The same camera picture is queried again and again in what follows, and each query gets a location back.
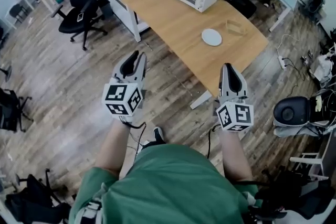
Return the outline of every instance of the black sneaker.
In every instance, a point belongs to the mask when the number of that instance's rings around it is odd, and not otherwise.
[[[160,142],[162,144],[165,144],[164,138],[163,138],[163,131],[160,127],[155,127],[153,130],[153,136],[155,141]]]

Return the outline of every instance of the wooden floor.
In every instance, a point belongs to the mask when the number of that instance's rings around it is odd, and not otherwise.
[[[268,38],[269,45],[244,71],[250,90],[249,101],[254,105],[255,125],[241,134],[245,152],[256,179],[265,180],[261,170],[271,171],[287,165],[290,156],[297,156],[313,138],[296,136],[277,138],[273,135],[272,110],[275,104],[290,94],[309,96],[316,91],[309,78],[299,80],[296,71],[281,70],[276,47],[283,34],[291,34],[300,41],[285,37],[280,48],[283,57],[290,57],[305,72],[300,57],[310,49],[316,56],[318,42],[324,37],[320,28],[304,18],[298,10],[291,12],[272,33],[268,28],[277,14],[272,8],[257,3],[256,15],[251,19]],[[81,36],[72,44],[69,35],[58,32],[60,21],[49,17],[39,4],[6,42],[0,52],[1,62],[13,66],[12,77],[2,88],[14,89],[21,96],[30,95],[28,115],[34,123],[24,121],[26,133],[0,131],[0,168],[4,174],[24,177],[34,174],[44,177],[45,168],[51,169],[51,181],[68,186],[75,193],[83,174],[94,163],[96,153],[110,128],[112,118],[100,103],[103,86],[111,77],[114,65],[126,53],[136,49],[148,57],[145,79],[145,103],[136,123],[147,122],[143,141],[150,140],[152,129],[163,128],[171,143],[188,145],[204,155],[208,149],[207,132],[217,122],[212,116],[213,100],[191,110],[190,103],[205,88],[179,58],[169,52],[164,42],[149,30],[142,42],[133,36],[116,18],[105,24],[109,32],[91,33],[88,51],[81,50]],[[140,132],[132,130],[137,140]],[[219,131],[211,134],[210,159],[222,172]],[[125,168],[131,166],[136,142],[130,137]]]

